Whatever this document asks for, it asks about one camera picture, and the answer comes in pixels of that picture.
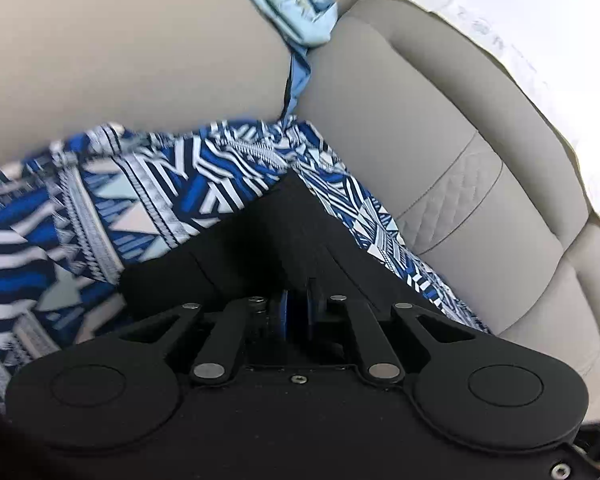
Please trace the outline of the black pants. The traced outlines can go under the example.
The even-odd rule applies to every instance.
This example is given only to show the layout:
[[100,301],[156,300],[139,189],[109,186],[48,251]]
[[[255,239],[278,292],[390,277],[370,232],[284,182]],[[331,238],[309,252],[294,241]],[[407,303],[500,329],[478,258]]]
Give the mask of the black pants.
[[244,209],[164,255],[133,263],[120,275],[123,308],[106,330],[181,306],[220,308],[253,296],[306,292],[370,304],[381,320],[393,304],[434,305],[358,247],[340,220],[293,172]]

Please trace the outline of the blue white patterned cover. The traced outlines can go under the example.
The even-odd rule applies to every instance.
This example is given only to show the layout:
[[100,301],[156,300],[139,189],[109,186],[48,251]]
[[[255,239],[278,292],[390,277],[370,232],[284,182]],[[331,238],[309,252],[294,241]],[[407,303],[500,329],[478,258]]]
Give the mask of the blue white patterned cover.
[[240,211],[288,171],[363,252],[451,320],[481,327],[308,122],[224,120],[180,136],[106,124],[0,168],[0,410],[20,367],[89,340],[122,308],[126,266]]

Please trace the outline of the beige leather sofa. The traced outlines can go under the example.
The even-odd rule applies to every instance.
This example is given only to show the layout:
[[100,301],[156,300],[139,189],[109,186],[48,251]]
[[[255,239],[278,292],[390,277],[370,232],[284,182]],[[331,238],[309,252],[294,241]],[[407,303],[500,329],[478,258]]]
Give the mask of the beige leather sofa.
[[480,328],[573,367],[600,420],[600,220],[567,143],[450,26],[337,3],[283,117],[290,52],[250,0],[0,0],[0,168],[106,124],[308,122]]

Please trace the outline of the light blue cloth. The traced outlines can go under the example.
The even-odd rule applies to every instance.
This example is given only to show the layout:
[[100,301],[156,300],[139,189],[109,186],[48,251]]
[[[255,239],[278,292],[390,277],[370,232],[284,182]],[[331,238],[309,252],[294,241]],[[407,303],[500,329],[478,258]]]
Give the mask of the light blue cloth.
[[327,44],[335,28],[339,10],[336,0],[250,0],[277,29],[290,52],[282,116],[294,112],[308,85],[312,68],[309,50]]

